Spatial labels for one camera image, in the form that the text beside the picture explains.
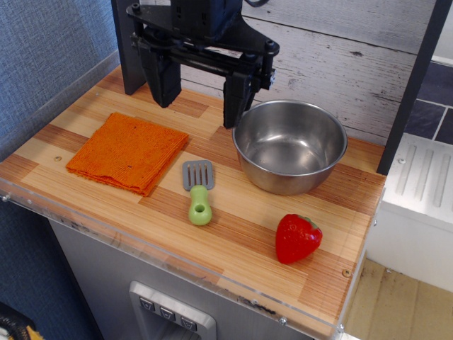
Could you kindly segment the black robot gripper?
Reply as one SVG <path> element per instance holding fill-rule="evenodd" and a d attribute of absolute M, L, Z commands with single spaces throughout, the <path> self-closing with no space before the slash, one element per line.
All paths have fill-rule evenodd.
<path fill-rule="evenodd" d="M 280 46 L 250 27 L 241 1 L 171 1 L 132 4 L 132 44 L 139 52 L 154 101 L 162 108 L 181 92 L 181 65 L 225 77 L 224 127 L 234 128 L 256 92 L 275 78 L 273 58 Z"/>

